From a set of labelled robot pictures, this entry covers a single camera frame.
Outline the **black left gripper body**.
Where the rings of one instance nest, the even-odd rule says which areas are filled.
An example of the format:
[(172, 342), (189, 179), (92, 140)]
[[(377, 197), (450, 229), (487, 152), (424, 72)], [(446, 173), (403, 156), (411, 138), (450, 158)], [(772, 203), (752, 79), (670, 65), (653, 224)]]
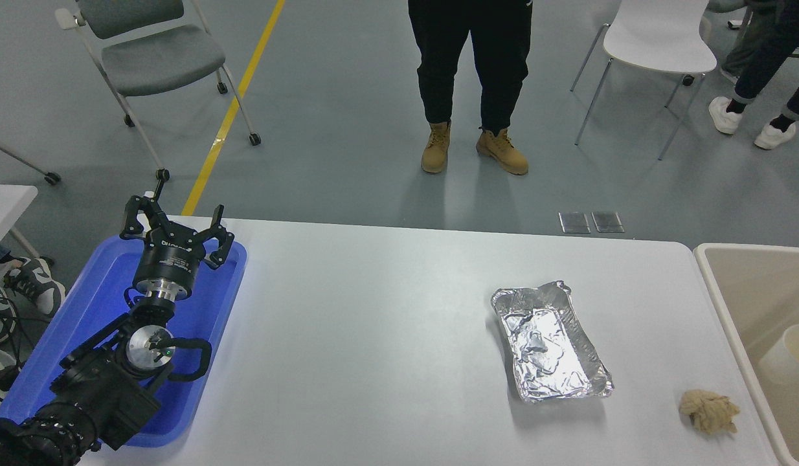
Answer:
[(168, 235), (161, 229), (148, 231), (133, 285), (146, 294), (149, 284), (162, 280), (175, 284), (177, 296), (190, 296), (204, 256), (203, 242), (193, 236), (184, 232)]

